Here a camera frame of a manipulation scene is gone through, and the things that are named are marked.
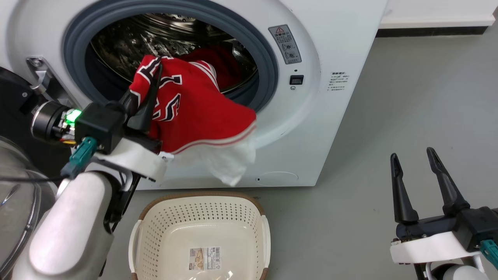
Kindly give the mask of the metal door hinge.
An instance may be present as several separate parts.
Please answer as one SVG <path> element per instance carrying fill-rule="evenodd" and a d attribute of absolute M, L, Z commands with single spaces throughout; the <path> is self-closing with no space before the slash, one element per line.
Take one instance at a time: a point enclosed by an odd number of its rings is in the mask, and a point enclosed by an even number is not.
<path fill-rule="evenodd" d="M 42 57 L 27 57 L 26 63 L 30 72 L 36 78 L 31 89 L 41 94 L 47 101 L 54 101 L 64 106 L 78 108 L 76 100 L 64 88 L 52 72 L 48 62 Z"/>

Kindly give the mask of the washing machine glass door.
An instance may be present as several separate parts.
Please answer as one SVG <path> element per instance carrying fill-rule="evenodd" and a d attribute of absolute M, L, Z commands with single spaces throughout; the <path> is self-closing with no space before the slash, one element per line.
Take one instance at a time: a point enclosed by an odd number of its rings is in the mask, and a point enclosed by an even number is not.
<path fill-rule="evenodd" d="M 0 67 L 0 280 L 15 262 L 42 215 L 55 202 L 55 178 L 70 149 L 32 137 L 30 125 L 45 98 L 30 83 Z"/>

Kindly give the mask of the white cloth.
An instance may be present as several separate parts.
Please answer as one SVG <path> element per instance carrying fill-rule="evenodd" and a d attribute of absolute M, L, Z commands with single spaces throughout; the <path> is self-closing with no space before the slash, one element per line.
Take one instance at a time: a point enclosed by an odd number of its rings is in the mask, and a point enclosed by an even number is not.
<path fill-rule="evenodd" d="M 223 145 L 197 144 L 173 154 L 177 165 L 204 163 L 214 177 L 227 186 L 236 186 L 249 166 L 256 161 L 256 140 L 253 133 Z"/>

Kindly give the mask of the grey warning sticker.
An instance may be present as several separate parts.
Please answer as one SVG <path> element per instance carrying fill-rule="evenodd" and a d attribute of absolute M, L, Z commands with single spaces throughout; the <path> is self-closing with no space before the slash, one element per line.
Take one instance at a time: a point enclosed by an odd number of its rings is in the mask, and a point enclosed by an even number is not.
<path fill-rule="evenodd" d="M 272 26 L 268 30 L 278 45 L 286 65 L 302 62 L 299 48 L 288 25 Z"/>

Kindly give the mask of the black wall baseboard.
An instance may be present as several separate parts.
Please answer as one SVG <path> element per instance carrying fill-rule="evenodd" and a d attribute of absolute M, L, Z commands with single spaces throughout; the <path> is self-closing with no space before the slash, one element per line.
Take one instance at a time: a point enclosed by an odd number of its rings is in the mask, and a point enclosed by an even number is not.
<path fill-rule="evenodd" d="M 454 36 L 482 35 L 487 29 L 488 29 L 487 26 L 392 28 L 392 29 L 379 29 L 375 37 L 377 38 L 454 37 Z"/>

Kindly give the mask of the cream perforated laundry basket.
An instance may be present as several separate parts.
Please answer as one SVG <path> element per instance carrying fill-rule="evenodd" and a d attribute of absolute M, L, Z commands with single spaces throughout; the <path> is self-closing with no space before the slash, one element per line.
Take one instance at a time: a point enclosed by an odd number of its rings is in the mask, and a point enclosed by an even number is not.
<path fill-rule="evenodd" d="M 189 250 L 221 247 L 220 270 L 189 270 Z M 153 200 L 128 245 L 132 280 L 267 280 L 269 223 L 258 200 L 237 192 L 192 192 Z"/>

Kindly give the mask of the white front-load washing machine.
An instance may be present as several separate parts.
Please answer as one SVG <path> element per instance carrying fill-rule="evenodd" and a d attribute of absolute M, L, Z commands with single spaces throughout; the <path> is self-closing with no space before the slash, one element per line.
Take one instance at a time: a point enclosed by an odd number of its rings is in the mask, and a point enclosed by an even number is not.
<path fill-rule="evenodd" d="M 34 85 L 27 57 L 42 57 L 79 109 L 85 97 L 64 64 L 73 19 L 100 0 L 0 0 L 0 67 Z M 276 91 L 257 113 L 256 161 L 237 187 L 290 172 L 314 186 L 324 166 L 388 0 L 210 0 L 237 12 L 267 39 L 279 68 Z M 286 65 L 268 28 L 288 25 L 302 58 Z"/>

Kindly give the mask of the round filter cover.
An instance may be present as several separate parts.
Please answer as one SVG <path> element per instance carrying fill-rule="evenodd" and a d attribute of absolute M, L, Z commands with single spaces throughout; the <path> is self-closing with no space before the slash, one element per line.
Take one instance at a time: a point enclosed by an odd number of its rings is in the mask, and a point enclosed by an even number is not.
<path fill-rule="evenodd" d="M 298 179 L 298 175 L 294 173 L 273 171 L 260 174 L 255 181 L 258 185 L 264 187 L 288 187 L 293 186 Z"/>

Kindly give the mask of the red basketball jersey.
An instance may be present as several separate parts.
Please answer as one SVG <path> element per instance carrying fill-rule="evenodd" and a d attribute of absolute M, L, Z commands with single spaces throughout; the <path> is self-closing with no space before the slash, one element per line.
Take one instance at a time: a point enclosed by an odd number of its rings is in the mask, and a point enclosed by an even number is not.
<path fill-rule="evenodd" d="M 162 151 L 176 154 L 197 144 L 223 145 L 254 132 L 256 112 L 227 98 L 210 64 L 146 55 L 129 89 L 144 102 L 151 78 L 162 63 L 149 136 Z"/>

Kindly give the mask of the grey rubber door seal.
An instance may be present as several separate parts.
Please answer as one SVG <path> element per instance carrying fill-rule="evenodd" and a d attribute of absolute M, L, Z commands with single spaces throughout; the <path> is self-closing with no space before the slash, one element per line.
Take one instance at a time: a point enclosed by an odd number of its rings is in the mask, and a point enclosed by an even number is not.
<path fill-rule="evenodd" d="M 67 71 L 85 97 L 104 104 L 121 98 L 130 85 L 98 62 L 96 54 L 88 47 L 92 37 L 115 21 L 153 11 L 193 16 L 238 39 L 254 58 L 258 76 L 228 94 L 228 98 L 255 111 L 271 100 L 279 79 L 272 47 L 244 17 L 210 0 L 100 0 L 85 8 L 69 25 L 62 44 Z"/>

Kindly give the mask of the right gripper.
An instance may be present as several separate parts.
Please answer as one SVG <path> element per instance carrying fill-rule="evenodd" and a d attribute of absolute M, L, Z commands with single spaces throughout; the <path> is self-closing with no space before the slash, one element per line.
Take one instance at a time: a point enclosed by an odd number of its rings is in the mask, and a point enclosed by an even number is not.
<path fill-rule="evenodd" d="M 427 264 L 483 255 L 498 264 L 498 208 L 469 209 L 470 204 L 434 148 L 427 147 L 426 152 L 438 180 L 445 216 L 418 221 L 403 182 L 400 160 L 397 154 L 391 154 L 393 211 L 399 223 L 391 243 L 392 261 Z"/>

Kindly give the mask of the steel washing machine drum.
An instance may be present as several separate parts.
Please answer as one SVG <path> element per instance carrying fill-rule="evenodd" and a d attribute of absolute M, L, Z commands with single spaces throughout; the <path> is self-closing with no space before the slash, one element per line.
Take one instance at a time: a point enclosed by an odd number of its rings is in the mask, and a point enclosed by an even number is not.
<path fill-rule="evenodd" d="M 228 94 L 249 83 L 257 75 L 257 65 L 236 38 L 196 18 L 179 14 L 139 14 L 116 21 L 100 30 L 91 46 L 105 66 L 132 81 L 145 55 L 179 58 L 197 49 L 220 46 L 235 66 L 237 82 L 223 88 Z"/>

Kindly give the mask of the paper label sticker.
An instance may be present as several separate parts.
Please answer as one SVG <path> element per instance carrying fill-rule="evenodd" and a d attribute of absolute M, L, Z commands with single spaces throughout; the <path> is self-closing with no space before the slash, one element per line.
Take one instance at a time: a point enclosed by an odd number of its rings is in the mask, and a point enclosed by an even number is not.
<path fill-rule="evenodd" d="M 221 268 L 221 247 L 192 248 L 189 250 L 189 270 L 210 271 Z"/>

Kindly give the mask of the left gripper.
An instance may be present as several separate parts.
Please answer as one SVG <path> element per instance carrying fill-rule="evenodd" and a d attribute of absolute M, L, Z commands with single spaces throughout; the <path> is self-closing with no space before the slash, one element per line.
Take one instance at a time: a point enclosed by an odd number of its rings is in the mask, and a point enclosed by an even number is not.
<path fill-rule="evenodd" d="M 151 129 L 162 63 L 151 78 L 147 96 L 137 111 L 137 96 L 127 90 L 121 108 L 91 103 L 76 117 L 76 142 L 87 142 L 93 158 L 118 170 L 127 170 L 160 181 L 167 161 L 160 156 L 161 142 L 148 136 Z"/>

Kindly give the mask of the red garment in drum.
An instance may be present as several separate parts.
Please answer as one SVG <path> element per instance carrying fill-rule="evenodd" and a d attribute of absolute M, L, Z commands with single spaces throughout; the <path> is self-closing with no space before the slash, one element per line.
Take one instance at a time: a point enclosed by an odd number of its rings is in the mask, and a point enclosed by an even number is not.
<path fill-rule="evenodd" d="M 210 45 L 181 55 L 179 58 L 188 62 L 203 61 L 210 64 L 221 92 L 230 91 L 243 82 L 242 71 L 229 47 Z"/>

